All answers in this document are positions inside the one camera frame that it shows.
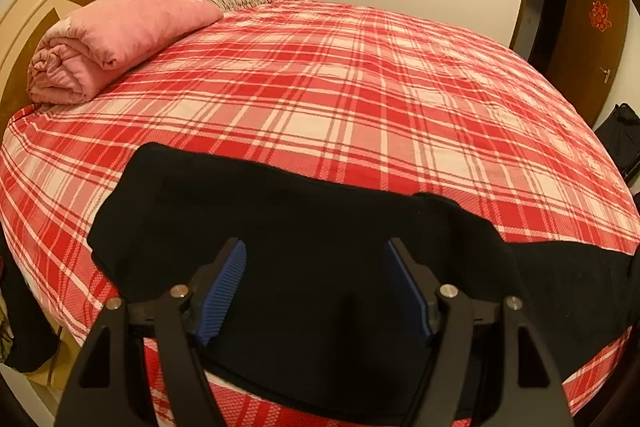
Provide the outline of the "red plaid bed sheet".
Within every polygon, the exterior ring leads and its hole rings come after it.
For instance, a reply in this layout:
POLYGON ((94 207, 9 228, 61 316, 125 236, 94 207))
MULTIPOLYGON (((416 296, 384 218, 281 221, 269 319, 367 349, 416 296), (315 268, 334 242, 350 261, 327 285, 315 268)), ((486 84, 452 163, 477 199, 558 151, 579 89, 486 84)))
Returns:
POLYGON ((597 138, 501 44, 408 15, 281 0, 226 15, 85 105, 12 110, 6 241, 37 303, 75 340, 113 292, 91 261, 89 227, 146 142, 435 192, 509 241, 632 253, 639 238, 597 138))

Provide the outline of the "black pants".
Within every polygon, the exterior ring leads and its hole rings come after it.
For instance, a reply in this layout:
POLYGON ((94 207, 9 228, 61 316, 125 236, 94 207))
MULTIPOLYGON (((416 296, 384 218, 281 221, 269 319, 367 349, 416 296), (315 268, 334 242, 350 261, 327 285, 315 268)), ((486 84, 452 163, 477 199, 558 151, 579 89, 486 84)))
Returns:
POLYGON ((125 299, 190 281, 224 243, 247 264, 203 366, 295 410, 357 424, 409 413, 431 349, 385 243, 397 237, 473 299, 521 298, 562 376, 639 318, 639 263, 573 242, 506 242, 435 194, 305 178, 256 162, 149 143, 136 150, 88 234, 125 299))

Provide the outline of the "black suitcase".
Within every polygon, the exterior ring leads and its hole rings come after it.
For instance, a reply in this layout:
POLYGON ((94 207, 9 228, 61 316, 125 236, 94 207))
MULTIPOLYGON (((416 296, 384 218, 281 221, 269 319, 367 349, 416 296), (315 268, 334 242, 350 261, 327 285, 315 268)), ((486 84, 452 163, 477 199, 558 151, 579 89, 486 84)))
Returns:
POLYGON ((631 186, 639 173, 640 119, 627 104, 616 104, 612 113, 594 132, 625 183, 631 186))

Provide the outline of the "brown wooden door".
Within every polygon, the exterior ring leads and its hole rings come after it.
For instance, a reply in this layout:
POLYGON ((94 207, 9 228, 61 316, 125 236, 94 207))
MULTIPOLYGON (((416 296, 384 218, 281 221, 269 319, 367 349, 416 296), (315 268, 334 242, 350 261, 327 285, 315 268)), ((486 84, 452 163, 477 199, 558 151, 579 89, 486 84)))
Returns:
POLYGON ((558 41, 544 74, 586 124, 596 122, 611 91, 629 18, 629 0, 599 0, 610 8, 612 26, 598 31, 589 20, 593 1, 567 0, 558 41), (611 69, 607 84, 600 67, 611 69))

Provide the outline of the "pink folded quilt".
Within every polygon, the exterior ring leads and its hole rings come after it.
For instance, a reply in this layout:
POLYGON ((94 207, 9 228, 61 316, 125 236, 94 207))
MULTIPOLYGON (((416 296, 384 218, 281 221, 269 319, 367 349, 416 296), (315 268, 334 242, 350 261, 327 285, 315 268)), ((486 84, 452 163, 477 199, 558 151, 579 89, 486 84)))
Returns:
POLYGON ((27 69, 36 103, 86 103, 111 82, 193 31, 224 17, 207 0, 96 0, 38 42, 27 69))

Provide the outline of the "red door decoration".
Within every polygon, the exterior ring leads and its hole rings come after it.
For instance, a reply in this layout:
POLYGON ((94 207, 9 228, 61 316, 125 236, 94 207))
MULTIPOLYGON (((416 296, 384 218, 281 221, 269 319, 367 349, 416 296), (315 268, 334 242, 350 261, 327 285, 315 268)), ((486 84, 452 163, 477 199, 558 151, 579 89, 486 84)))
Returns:
POLYGON ((607 31, 612 26, 612 22, 608 19, 608 14, 610 14, 610 8, 605 2, 593 1, 589 12, 591 26, 601 32, 607 31))

